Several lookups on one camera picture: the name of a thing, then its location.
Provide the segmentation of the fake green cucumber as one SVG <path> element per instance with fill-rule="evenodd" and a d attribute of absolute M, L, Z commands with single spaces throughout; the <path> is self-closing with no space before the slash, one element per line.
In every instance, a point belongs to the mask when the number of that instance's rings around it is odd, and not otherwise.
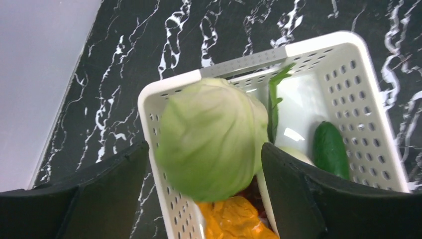
<path fill-rule="evenodd" d="M 342 179 L 350 179 L 346 148 L 340 132 L 332 123 L 322 121 L 317 126 L 312 153 L 316 167 Z"/>

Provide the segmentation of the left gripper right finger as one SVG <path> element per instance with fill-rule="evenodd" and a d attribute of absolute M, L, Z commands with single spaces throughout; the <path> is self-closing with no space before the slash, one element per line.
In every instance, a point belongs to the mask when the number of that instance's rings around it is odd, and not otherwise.
<path fill-rule="evenodd" d="M 282 239 L 419 239 L 422 196 L 341 179 L 266 143 L 261 151 L 271 208 Z"/>

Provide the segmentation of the fake green cabbage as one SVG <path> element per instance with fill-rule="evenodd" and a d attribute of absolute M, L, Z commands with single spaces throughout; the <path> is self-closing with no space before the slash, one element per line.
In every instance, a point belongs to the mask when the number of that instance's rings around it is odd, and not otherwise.
<path fill-rule="evenodd" d="M 197 202 L 223 201 L 261 170 L 267 125 L 267 110 L 254 96 L 225 79 L 202 79 L 169 99 L 156 164 L 183 195 Z"/>

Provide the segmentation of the fake purple grapes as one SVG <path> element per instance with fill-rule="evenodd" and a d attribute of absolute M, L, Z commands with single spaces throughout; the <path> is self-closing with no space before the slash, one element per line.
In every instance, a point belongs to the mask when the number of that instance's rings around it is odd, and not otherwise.
<path fill-rule="evenodd" d="M 238 192 L 236 196 L 242 196 L 247 199 L 257 210 L 259 219 L 269 226 L 269 221 L 265 212 L 261 194 L 259 192 L 258 182 L 256 176 L 253 177 L 251 183 L 247 188 Z"/>

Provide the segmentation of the fake orange ginger root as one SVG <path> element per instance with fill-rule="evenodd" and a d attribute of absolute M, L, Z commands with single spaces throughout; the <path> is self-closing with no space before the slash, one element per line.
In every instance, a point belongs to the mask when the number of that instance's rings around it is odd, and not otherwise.
<path fill-rule="evenodd" d="M 205 219 L 207 239 L 277 239 L 245 198 L 231 197 L 215 203 L 197 203 Z"/>

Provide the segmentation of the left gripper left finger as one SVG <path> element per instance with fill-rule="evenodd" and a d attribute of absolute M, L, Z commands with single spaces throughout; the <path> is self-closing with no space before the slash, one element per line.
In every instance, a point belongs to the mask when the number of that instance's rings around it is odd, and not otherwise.
<path fill-rule="evenodd" d="M 148 152 L 137 143 L 55 183 L 2 192 L 1 238 L 129 238 Z"/>

